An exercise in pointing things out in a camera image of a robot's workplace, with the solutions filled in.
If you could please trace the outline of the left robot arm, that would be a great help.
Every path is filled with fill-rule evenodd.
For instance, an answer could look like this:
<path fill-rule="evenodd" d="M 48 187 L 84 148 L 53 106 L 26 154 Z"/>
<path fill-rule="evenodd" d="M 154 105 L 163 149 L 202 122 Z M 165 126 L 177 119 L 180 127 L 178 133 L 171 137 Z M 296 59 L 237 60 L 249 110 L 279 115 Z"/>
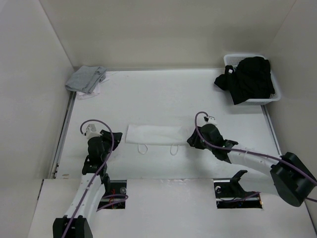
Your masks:
<path fill-rule="evenodd" d="M 82 168 L 81 182 L 64 216 L 54 220 L 54 238 L 92 238 L 92 218 L 101 198 L 111 192 L 106 160 L 121 142 L 122 133 L 105 130 L 96 133 L 87 129 L 85 136 L 88 139 L 88 155 Z"/>

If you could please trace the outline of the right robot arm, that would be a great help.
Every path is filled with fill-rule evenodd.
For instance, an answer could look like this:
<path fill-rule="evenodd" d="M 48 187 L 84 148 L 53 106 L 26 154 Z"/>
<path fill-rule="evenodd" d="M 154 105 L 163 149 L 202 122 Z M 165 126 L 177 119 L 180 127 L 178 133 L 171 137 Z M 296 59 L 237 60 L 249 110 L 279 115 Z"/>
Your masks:
<path fill-rule="evenodd" d="M 301 206 L 317 186 L 317 179 L 294 153 L 275 157 L 248 151 L 238 142 L 224 139 L 213 124 L 196 127 L 187 143 L 196 149 L 211 151 L 220 161 L 270 176 L 280 198 L 295 207 Z"/>

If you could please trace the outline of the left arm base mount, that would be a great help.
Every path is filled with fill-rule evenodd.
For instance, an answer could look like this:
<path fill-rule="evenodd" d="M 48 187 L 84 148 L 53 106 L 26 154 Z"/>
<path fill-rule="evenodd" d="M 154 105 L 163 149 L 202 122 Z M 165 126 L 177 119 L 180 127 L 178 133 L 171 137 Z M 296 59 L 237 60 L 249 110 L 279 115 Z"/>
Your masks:
<path fill-rule="evenodd" d="M 99 202 L 98 209 L 125 209 L 126 193 L 126 180 L 110 180 Z"/>

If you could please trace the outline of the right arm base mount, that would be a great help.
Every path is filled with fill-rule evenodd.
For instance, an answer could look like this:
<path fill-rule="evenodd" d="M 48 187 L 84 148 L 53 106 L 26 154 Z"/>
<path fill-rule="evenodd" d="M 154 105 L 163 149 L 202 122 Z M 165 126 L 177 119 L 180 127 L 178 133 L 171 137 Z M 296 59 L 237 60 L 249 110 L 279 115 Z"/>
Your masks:
<path fill-rule="evenodd" d="M 245 191 L 240 185 L 241 177 L 247 170 L 238 171 L 231 178 L 213 180 L 216 207 L 218 209 L 262 209 L 260 192 Z"/>

